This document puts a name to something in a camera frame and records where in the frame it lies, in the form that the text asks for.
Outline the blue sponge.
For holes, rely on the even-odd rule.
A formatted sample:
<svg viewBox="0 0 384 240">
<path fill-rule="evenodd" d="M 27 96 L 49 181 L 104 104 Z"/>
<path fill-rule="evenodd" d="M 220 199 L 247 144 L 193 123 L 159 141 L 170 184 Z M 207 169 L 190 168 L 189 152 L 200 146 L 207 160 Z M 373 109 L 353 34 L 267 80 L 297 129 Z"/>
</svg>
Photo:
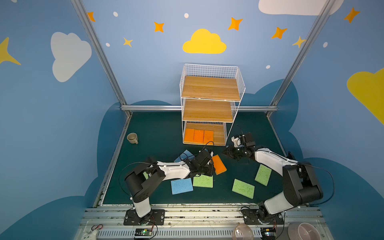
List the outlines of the blue sponge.
<svg viewBox="0 0 384 240">
<path fill-rule="evenodd" d="M 175 163 L 178 163 L 178 162 L 181 162 L 181 161 L 184 161 L 184 160 L 192 160 L 195 158 L 195 155 L 193 155 L 190 151 L 188 150 L 185 150 L 184 152 L 182 152 L 175 160 L 174 162 Z"/>
<path fill-rule="evenodd" d="M 192 179 L 179 179 L 171 181 L 172 194 L 182 194 L 192 192 L 194 190 Z"/>
</svg>

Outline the orange sponge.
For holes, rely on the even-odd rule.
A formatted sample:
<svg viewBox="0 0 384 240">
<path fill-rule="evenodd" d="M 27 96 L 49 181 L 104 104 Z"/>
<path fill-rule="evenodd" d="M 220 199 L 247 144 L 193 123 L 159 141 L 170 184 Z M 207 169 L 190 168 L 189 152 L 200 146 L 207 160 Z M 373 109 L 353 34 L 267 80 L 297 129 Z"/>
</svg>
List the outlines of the orange sponge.
<svg viewBox="0 0 384 240">
<path fill-rule="evenodd" d="M 215 168 L 215 173 L 216 175 L 222 174 L 227 171 L 226 166 L 224 165 L 223 161 L 219 157 L 219 155 L 215 155 L 212 157 L 213 163 L 214 163 L 214 168 Z"/>
<path fill-rule="evenodd" d="M 214 131 L 205 130 L 204 131 L 204 145 L 213 145 L 214 144 Z"/>
<path fill-rule="evenodd" d="M 204 143 L 204 135 L 205 135 L 204 130 L 195 129 L 195 131 L 194 131 L 194 143 L 203 144 Z"/>
<path fill-rule="evenodd" d="M 186 128 L 184 133 L 184 143 L 193 143 L 195 136 L 195 129 Z"/>
</svg>

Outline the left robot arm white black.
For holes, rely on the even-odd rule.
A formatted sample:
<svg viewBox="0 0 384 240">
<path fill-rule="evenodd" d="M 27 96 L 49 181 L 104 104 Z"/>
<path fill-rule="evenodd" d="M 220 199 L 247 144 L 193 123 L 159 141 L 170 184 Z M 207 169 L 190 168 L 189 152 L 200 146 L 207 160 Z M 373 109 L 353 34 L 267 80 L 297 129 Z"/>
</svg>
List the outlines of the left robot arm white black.
<svg viewBox="0 0 384 240">
<path fill-rule="evenodd" d="M 204 148 L 196 156 L 185 155 L 180 162 L 164 163 L 152 158 L 140 162 L 124 177 L 137 216 L 144 218 L 151 213 L 149 197 L 162 182 L 200 175 L 211 177 L 215 170 L 213 156 L 213 151 Z"/>
</svg>

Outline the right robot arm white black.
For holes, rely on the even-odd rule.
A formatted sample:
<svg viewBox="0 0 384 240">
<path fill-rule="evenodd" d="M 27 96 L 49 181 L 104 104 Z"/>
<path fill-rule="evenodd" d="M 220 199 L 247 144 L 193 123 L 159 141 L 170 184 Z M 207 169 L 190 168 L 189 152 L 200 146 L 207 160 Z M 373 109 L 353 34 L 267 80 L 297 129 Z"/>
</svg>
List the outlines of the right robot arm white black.
<svg viewBox="0 0 384 240">
<path fill-rule="evenodd" d="M 264 221 L 323 198 L 323 190 L 311 164 L 300 163 L 291 159 L 291 156 L 283 157 L 268 148 L 257 146 L 250 133 L 235 135 L 231 141 L 233 144 L 223 151 L 224 155 L 234 160 L 249 158 L 283 177 L 283 191 L 259 203 L 259 219 Z"/>
</svg>

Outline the green sponge front centre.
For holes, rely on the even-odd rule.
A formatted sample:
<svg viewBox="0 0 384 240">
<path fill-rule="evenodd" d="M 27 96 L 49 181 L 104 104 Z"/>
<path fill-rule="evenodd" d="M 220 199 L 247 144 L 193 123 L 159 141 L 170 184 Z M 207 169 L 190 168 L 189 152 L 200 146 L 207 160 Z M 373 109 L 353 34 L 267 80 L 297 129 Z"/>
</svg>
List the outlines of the green sponge front centre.
<svg viewBox="0 0 384 240">
<path fill-rule="evenodd" d="M 193 187 L 201 187 L 201 188 L 213 188 L 214 179 L 213 176 L 201 175 L 199 177 L 193 178 Z"/>
</svg>

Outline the green sponge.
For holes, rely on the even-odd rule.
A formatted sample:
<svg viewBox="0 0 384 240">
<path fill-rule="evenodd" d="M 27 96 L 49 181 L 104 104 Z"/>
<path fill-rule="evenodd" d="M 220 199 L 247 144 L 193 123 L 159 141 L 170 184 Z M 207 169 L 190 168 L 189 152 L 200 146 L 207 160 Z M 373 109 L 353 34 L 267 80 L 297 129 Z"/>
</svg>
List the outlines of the green sponge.
<svg viewBox="0 0 384 240">
<path fill-rule="evenodd" d="M 150 177 L 149 174 L 148 174 L 147 172 L 143 172 L 143 175 L 144 175 L 144 177 L 145 177 L 146 180 Z"/>
<path fill-rule="evenodd" d="M 234 179 L 232 191 L 249 199 L 253 199 L 255 193 L 255 186 L 240 181 L 238 179 Z"/>
<path fill-rule="evenodd" d="M 272 174 L 272 169 L 260 164 L 255 181 L 263 186 L 267 186 Z"/>
<path fill-rule="evenodd" d="M 193 187 L 201 187 L 201 188 L 213 188 L 214 179 L 213 176 L 201 175 L 199 177 L 193 178 Z"/>
</svg>

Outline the blue sponge front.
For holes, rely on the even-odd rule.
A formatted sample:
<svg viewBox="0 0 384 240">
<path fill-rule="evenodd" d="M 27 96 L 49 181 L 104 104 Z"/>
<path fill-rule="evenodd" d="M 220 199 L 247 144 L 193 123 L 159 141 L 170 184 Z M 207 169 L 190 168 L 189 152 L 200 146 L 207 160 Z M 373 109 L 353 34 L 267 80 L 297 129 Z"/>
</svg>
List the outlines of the blue sponge front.
<svg viewBox="0 0 384 240">
<path fill-rule="evenodd" d="M 192 192 L 194 190 L 192 179 L 179 179 L 171 181 L 172 194 L 182 194 Z"/>
</svg>

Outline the green sponge far left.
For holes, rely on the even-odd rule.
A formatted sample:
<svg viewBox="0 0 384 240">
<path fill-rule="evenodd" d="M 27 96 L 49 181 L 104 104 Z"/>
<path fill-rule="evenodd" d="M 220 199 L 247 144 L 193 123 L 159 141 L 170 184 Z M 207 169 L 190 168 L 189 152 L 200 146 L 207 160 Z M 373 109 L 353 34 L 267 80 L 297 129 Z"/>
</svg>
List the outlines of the green sponge far left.
<svg viewBox="0 0 384 240">
<path fill-rule="evenodd" d="M 150 177 L 149 174 L 148 174 L 147 172 L 143 172 L 143 175 L 144 175 L 144 177 L 145 177 L 146 180 Z"/>
</svg>

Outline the clear plastic bowl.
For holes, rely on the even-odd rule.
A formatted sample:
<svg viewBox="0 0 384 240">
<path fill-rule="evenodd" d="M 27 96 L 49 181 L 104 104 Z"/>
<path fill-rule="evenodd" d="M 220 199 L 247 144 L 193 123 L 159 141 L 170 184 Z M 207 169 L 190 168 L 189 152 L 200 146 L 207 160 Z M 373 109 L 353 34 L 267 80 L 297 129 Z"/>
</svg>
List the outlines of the clear plastic bowl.
<svg viewBox="0 0 384 240">
<path fill-rule="evenodd" d="M 238 224 L 232 233 L 233 240 L 254 240 L 253 230 L 246 224 Z"/>
</svg>

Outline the pink bowl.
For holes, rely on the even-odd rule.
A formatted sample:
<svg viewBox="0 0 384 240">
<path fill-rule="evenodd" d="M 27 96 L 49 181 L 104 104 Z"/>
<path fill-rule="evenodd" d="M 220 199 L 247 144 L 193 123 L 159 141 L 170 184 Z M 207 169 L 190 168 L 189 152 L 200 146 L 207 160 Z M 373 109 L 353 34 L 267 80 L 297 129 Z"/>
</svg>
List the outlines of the pink bowl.
<svg viewBox="0 0 384 240">
<path fill-rule="evenodd" d="M 288 227 L 290 240 L 320 240 L 318 230 L 309 223 L 293 223 Z"/>
</svg>

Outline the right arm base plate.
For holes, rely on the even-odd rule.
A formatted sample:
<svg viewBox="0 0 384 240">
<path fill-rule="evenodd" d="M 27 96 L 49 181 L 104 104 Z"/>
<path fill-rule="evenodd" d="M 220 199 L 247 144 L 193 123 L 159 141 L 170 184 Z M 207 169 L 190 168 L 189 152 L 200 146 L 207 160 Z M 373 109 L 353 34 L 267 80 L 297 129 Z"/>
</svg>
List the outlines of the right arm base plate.
<svg viewBox="0 0 384 240">
<path fill-rule="evenodd" d="M 282 214 L 270 215 L 263 209 L 242 207 L 240 212 L 243 215 L 244 223 L 246 225 L 282 225 L 284 223 Z"/>
</svg>

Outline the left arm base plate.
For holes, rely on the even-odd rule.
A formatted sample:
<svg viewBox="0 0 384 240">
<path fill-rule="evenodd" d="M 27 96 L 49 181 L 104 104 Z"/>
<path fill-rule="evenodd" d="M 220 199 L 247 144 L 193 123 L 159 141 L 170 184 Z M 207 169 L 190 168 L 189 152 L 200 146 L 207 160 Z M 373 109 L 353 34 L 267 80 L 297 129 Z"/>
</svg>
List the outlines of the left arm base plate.
<svg viewBox="0 0 384 240">
<path fill-rule="evenodd" d="M 137 211 L 129 209 L 126 211 L 123 225 L 124 226 L 144 226 L 144 225 L 157 225 L 163 226 L 165 221 L 165 210 L 151 210 L 144 217 L 139 217 Z"/>
</svg>

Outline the aluminium frame post right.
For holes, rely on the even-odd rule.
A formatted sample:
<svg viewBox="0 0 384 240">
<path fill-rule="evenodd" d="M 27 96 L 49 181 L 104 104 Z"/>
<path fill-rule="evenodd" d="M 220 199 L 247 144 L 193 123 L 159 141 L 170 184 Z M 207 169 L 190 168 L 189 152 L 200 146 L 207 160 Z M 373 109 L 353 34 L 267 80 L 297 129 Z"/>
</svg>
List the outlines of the aluminium frame post right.
<svg viewBox="0 0 384 240">
<path fill-rule="evenodd" d="M 266 112 L 266 116 L 269 119 L 273 111 L 278 110 L 278 104 L 280 100 L 282 99 L 284 93 L 288 89 L 289 85 L 291 84 L 294 76 L 296 75 L 297 71 L 299 70 L 300 66 L 302 65 L 305 57 L 309 53 L 313 43 L 316 41 L 318 35 L 320 34 L 321 30 L 323 29 L 324 25 L 326 24 L 329 16 L 331 15 L 331 10 L 333 6 L 335 5 L 336 0 L 327 0 L 325 1 L 325 4 L 323 8 L 321 9 L 318 17 L 316 18 L 311 30 L 309 31 L 307 35 L 307 39 L 304 42 L 303 46 L 300 48 L 295 60 L 293 61 L 293 64 L 291 65 L 286 77 L 284 78 L 283 82 L 281 83 L 280 87 L 278 88 L 274 98 L 272 99 L 270 103 L 270 109 Z"/>
</svg>

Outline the aluminium frame post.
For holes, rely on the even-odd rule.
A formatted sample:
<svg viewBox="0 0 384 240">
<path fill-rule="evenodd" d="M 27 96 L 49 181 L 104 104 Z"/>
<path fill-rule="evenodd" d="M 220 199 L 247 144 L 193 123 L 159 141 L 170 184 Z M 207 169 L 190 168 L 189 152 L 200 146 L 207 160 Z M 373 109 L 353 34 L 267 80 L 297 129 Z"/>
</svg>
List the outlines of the aluminium frame post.
<svg viewBox="0 0 384 240">
<path fill-rule="evenodd" d="M 124 94 L 122 92 L 122 89 L 118 83 L 118 80 L 112 70 L 112 67 L 107 59 L 107 56 L 105 54 L 105 51 L 103 50 L 103 47 L 101 45 L 101 42 L 97 36 L 97 33 L 93 27 L 92 21 L 90 20 L 88 13 L 86 11 L 85 5 L 83 1 L 80 0 L 71 0 L 75 11 L 77 12 L 78 17 L 80 18 L 82 25 L 92 43 L 92 46 L 94 47 L 94 50 L 101 62 L 101 65 L 111 83 L 111 86 L 121 104 L 121 107 L 123 105 L 126 105 L 126 99 L 124 97 Z"/>
<path fill-rule="evenodd" d="M 326 24 L 329 16 L 331 15 L 331 10 L 333 6 L 335 5 L 336 0 L 327 0 L 325 1 L 325 4 L 323 8 L 321 9 L 318 17 L 316 18 L 311 30 L 309 31 L 307 35 L 307 39 L 304 42 L 303 46 L 300 48 L 295 60 L 293 61 L 293 64 L 291 65 L 286 77 L 284 78 L 283 82 L 281 83 L 280 87 L 278 88 L 274 98 L 272 99 L 270 103 L 270 109 L 266 112 L 266 116 L 269 119 L 273 111 L 278 110 L 278 104 L 280 100 L 282 99 L 284 93 L 288 89 L 289 85 L 291 84 L 294 76 L 296 75 L 297 71 L 299 70 L 300 66 L 302 65 L 305 57 L 309 53 L 313 43 L 316 41 L 318 35 L 320 34 L 321 30 L 323 29 L 324 25 Z"/>
</svg>

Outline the aluminium frame post left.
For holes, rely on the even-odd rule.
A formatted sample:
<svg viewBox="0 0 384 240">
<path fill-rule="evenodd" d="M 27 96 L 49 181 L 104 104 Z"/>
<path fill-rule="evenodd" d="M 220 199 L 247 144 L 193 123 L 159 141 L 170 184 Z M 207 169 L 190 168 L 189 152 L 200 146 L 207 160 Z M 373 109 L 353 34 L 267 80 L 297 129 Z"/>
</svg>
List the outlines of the aluminium frame post left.
<svg viewBox="0 0 384 240">
<path fill-rule="evenodd" d="M 92 21 L 90 20 L 88 13 L 86 11 L 85 5 L 83 1 L 80 0 L 71 0 L 75 11 L 77 12 L 78 17 L 80 18 L 82 25 L 92 43 L 92 46 L 94 47 L 94 50 L 101 62 L 101 65 L 111 83 L 111 86 L 121 104 L 121 107 L 123 105 L 126 105 L 126 99 L 124 97 L 124 94 L 122 92 L 122 89 L 118 83 L 118 80 L 112 70 L 112 67 L 107 59 L 107 56 L 105 54 L 105 51 L 103 50 L 103 47 L 101 45 L 101 42 L 97 36 L 97 33 L 93 27 Z"/>
</svg>

